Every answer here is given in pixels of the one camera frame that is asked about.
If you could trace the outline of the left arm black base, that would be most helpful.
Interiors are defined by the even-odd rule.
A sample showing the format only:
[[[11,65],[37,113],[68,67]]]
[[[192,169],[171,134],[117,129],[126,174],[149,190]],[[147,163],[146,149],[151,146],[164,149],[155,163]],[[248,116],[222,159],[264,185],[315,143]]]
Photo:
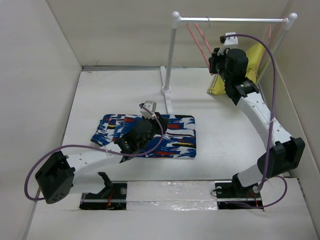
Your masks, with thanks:
[[[103,188],[98,193],[82,193],[81,210],[122,211],[127,209],[127,181],[111,181],[105,172],[98,175],[103,180]]]

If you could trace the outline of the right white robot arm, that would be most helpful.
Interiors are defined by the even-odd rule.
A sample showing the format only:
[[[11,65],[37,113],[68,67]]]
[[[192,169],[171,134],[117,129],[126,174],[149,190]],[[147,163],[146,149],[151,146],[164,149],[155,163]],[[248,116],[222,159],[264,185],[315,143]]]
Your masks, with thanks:
[[[271,116],[258,87],[246,76],[249,60],[243,50],[217,47],[208,62],[209,71],[222,78],[227,96],[250,120],[266,150],[256,164],[232,177],[232,193],[243,197],[261,180],[296,169],[306,145]]]

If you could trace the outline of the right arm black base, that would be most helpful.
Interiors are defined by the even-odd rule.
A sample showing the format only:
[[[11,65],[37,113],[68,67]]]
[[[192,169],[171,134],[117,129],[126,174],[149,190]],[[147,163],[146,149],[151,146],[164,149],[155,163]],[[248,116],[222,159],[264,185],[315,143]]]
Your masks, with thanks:
[[[254,209],[263,207],[261,194],[254,192],[254,187],[259,183],[255,182],[250,186],[243,187],[234,175],[229,180],[217,180],[214,182],[214,189],[211,195],[217,199],[219,210]]]

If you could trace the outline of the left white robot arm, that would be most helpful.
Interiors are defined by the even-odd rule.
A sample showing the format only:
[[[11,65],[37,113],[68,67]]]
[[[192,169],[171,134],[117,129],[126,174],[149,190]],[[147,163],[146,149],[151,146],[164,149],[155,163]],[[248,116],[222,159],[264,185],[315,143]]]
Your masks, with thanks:
[[[150,152],[145,151],[145,147],[156,135],[164,135],[168,123],[168,118],[155,112],[151,118],[142,118],[129,132],[106,146],[90,147],[87,152],[69,156],[60,150],[51,153],[35,174],[45,202],[54,204],[61,201],[79,186],[76,180],[82,175],[105,165],[148,155]]]

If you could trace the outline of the blue white patterned trousers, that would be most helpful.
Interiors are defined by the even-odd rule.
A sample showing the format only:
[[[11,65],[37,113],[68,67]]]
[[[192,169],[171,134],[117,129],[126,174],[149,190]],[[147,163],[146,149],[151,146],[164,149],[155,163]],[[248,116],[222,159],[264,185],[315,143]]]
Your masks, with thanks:
[[[168,119],[167,129],[159,146],[144,158],[195,158],[196,121],[192,115],[163,114]],[[100,147],[119,139],[143,117],[136,114],[106,114],[90,141]]]

